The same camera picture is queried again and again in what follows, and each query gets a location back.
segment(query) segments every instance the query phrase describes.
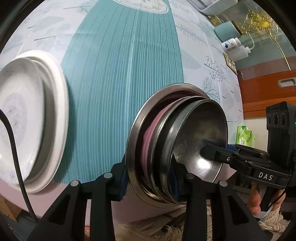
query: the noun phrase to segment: green plastic package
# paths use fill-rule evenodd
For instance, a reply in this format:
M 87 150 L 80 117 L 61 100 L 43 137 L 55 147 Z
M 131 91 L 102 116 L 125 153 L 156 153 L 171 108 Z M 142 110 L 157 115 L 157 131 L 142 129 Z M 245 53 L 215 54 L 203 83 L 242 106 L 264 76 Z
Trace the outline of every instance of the green plastic package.
M 254 147 L 255 145 L 255 135 L 246 126 L 237 127 L 237 139 L 236 144 Z

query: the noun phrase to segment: stainless steel bowl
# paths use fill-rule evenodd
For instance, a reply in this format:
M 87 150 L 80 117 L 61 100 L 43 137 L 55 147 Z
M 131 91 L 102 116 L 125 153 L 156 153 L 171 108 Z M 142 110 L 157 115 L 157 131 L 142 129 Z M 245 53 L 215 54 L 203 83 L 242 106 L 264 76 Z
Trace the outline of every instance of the stainless steel bowl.
M 158 112 L 170 103 L 186 96 L 208 96 L 199 88 L 185 83 L 172 84 L 155 92 L 139 110 L 128 135 L 126 146 L 126 168 L 130 184 L 136 194 L 155 207 L 171 207 L 172 204 L 158 200 L 153 190 L 144 182 L 140 164 L 143 135 Z
M 178 116 L 178 114 L 183 110 L 184 107 L 186 107 L 187 105 L 189 105 L 190 103 L 197 101 L 197 100 L 201 100 L 201 99 L 205 99 L 205 97 L 203 96 L 189 96 L 189 97 L 184 97 L 181 98 L 179 100 L 177 100 L 160 118 L 160 120 L 158 121 L 151 140 L 150 140 L 150 144 L 148 147 L 148 157 L 147 157 L 147 172 L 148 172 L 148 181 L 149 184 L 152 188 L 152 190 L 154 191 L 154 193 L 156 193 L 158 196 L 162 197 L 162 199 L 164 201 L 167 201 L 169 203 L 177 203 L 173 198 L 167 196 L 161 185 L 160 185 L 160 179 L 159 179 L 159 169 L 157 168 L 159 159 L 158 158 L 154 158 L 154 152 L 156 150 L 157 147 L 157 141 L 158 138 L 160 136 L 160 133 L 165 125 L 165 123 L 172 118 L 171 115 L 174 115 L 174 118 L 176 118 Z
M 174 121 L 168 121 L 160 134 L 155 158 L 160 157 L 160 184 L 164 193 L 169 191 L 168 174 L 174 154 L 191 172 L 204 181 L 213 182 L 222 164 L 200 156 L 200 149 L 209 141 L 221 147 L 227 146 L 227 121 L 221 106 L 214 100 L 204 99 L 190 103 Z

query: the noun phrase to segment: white bottle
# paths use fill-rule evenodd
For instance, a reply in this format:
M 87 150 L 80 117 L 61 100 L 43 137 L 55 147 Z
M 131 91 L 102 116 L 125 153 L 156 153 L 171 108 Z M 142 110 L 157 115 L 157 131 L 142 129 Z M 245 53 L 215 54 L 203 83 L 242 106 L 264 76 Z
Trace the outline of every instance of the white bottle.
M 238 38 L 232 38 L 232 39 L 226 40 L 225 42 L 221 43 L 221 46 L 225 52 L 236 49 L 237 47 L 239 47 L 241 45 L 242 44 Z
M 251 49 L 249 47 L 245 47 L 245 46 L 241 45 L 236 49 L 228 51 L 227 55 L 232 61 L 235 62 L 240 59 L 248 57 L 249 53 L 251 53 Z

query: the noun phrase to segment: drawer handle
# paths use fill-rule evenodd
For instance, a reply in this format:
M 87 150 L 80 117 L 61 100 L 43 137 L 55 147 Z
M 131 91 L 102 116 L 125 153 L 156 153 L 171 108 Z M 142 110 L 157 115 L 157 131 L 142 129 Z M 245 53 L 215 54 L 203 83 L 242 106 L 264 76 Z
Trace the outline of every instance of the drawer handle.
M 278 86 L 280 88 L 286 88 L 286 87 L 296 86 L 296 77 L 279 80 L 278 81 Z

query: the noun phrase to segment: patterned tablecloth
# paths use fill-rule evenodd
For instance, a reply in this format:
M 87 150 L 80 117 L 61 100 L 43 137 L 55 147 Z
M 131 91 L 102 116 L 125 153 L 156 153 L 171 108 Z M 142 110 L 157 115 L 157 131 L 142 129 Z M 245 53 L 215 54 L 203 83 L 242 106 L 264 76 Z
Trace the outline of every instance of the patterned tablecloth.
M 121 161 L 138 110 L 168 84 L 194 84 L 217 101 L 234 142 L 242 100 L 220 43 L 186 0 L 45 0 L 7 42 L 0 68 L 34 49 L 61 63 L 70 116 L 54 179 L 86 182 Z

